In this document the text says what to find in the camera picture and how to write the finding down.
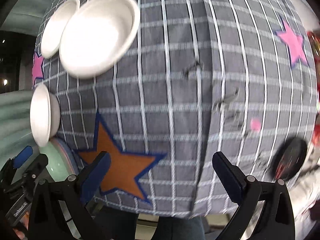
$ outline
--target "white bowl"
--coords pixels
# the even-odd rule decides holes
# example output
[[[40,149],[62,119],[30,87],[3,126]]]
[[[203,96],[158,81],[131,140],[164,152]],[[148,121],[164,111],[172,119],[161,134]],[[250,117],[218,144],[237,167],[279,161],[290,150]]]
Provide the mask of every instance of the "white bowl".
[[[51,16],[41,39],[41,54],[44,58],[52,57],[59,50],[63,30],[79,7],[80,0],[67,0]]]
[[[30,106],[30,126],[33,138],[44,147],[60,125],[60,107],[57,98],[39,84],[33,93]]]
[[[129,49],[139,24],[135,0],[90,0],[64,29],[59,50],[63,67],[79,78],[102,74]]]

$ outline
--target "gray plaid tablecloth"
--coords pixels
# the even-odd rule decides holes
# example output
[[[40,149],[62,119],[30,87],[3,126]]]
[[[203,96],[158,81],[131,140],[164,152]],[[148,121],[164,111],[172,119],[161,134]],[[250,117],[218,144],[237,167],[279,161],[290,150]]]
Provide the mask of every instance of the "gray plaid tablecloth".
[[[53,0],[44,15],[38,54],[44,27],[64,1]],[[233,212],[213,153],[268,181],[270,160],[286,138],[310,141],[316,77],[300,18],[290,0],[136,1],[137,37],[103,75],[79,80],[58,54],[44,61],[43,82],[61,107],[58,136],[73,149],[92,147],[98,109],[124,150],[168,153],[139,181],[152,205],[121,191],[96,196],[110,207],[178,217]],[[304,36],[310,67],[290,68],[286,45],[274,35],[280,17]],[[192,67],[195,61],[202,67]],[[219,107],[225,98],[229,104]],[[250,130],[252,118],[261,120],[261,131]]]

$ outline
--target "jeans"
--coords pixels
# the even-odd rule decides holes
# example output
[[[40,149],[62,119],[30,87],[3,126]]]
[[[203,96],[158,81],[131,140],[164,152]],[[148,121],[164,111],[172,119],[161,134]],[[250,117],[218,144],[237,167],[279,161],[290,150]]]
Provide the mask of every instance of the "jeans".
[[[103,207],[94,221],[114,240],[134,240],[138,215],[109,207]],[[205,240],[200,217],[179,219],[159,217],[152,240]]]

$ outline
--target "black round object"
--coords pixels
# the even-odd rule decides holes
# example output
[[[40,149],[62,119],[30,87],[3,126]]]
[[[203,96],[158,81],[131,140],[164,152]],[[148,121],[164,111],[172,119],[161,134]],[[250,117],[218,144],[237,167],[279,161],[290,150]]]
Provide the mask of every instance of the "black round object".
[[[276,153],[272,175],[274,179],[291,179],[302,167],[307,157],[308,146],[305,140],[293,137],[287,139]]]

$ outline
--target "star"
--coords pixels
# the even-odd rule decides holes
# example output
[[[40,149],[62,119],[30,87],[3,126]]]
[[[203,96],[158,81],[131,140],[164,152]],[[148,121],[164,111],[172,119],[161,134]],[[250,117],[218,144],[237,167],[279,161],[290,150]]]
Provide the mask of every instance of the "star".
[[[295,66],[299,59],[301,60],[301,63],[308,66],[309,64],[307,61],[306,54],[302,49],[303,36],[296,35],[290,28],[289,24],[282,18],[281,20],[285,31],[276,31],[276,35],[288,46],[291,68]]]
[[[165,154],[146,154],[123,152],[114,141],[103,118],[97,112],[93,149],[76,150],[76,153],[90,164],[101,151],[110,154],[111,165],[100,184],[101,195],[106,195],[116,190],[122,190],[134,197],[150,203],[147,194],[139,184],[139,179],[154,167]]]
[[[43,79],[43,72],[42,72],[42,62],[44,58],[42,56],[38,56],[38,54],[35,52],[33,56],[33,67],[32,67],[32,85],[35,85],[36,79],[41,78]]]

